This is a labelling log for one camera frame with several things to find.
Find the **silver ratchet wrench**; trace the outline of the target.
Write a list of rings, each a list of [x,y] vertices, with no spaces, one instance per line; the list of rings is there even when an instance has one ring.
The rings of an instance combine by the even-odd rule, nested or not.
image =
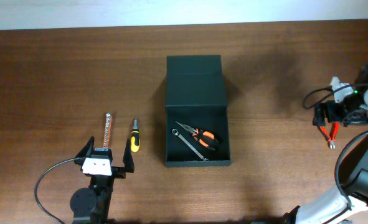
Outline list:
[[[177,129],[172,129],[172,134],[177,136],[192,152],[194,152],[202,161],[208,161],[187,139],[185,139]]]

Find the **red handled wire cutters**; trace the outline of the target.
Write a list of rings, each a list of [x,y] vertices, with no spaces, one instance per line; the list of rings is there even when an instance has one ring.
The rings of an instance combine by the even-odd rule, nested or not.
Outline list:
[[[324,126],[317,126],[317,128],[318,128],[319,132],[325,138],[328,147],[332,150],[335,150],[335,148],[336,148],[336,145],[335,145],[336,135],[339,131],[339,123],[338,122],[333,122],[330,132],[328,132]]]

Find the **orange black long-nose pliers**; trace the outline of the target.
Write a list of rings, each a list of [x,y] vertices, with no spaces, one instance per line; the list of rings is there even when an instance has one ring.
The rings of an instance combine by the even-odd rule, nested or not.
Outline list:
[[[220,141],[218,140],[216,134],[213,134],[210,131],[204,131],[203,129],[193,128],[192,126],[180,123],[178,121],[176,121],[176,123],[180,125],[183,129],[185,129],[187,132],[189,132],[192,138],[196,142],[198,142],[202,147],[211,151],[218,150],[220,146]]]

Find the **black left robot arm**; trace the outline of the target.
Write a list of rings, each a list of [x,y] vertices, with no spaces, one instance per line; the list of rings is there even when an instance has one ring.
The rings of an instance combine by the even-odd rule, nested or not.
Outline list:
[[[108,212],[113,193],[114,181],[125,179],[127,173],[134,172],[131,143],[127,140],[123,156],[123,167],[112,166],[111,149],[95,147],[95,138],[75,156],[75,164],[80,166],[83,174],[90,178],[88,187],[75,191],[70,199],[73,211],[73,224],[110,223]]]

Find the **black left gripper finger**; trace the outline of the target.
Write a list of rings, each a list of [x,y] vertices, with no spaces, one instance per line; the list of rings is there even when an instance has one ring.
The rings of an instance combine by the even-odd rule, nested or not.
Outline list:
[[[128,173],[134,172],[134,162],[131,153],[131,141],[129,139],[127,139],[126,141],[125,151],[123,155],[123,163],[125,172]]]
[[[88,142],[86,143],[86,145],[78,152],[78,154],[75,157],[76,158],[88,157],[93,151],[94,142],[95,142],[95,138],[91,136]]]

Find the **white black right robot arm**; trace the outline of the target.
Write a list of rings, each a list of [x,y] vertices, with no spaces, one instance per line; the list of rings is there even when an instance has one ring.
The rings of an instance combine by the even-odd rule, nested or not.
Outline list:
[[[328,94],[310,107],[313,125],[335,149],[340,126],[368,126],[368,63],[354,83],[333,77],[325,88]],[[289,224],[349,223],[349,217],[368,211],[368,130],[350,140],[340,152],[334,167],[332,188],[313,202],[297,206],[279,222]]]

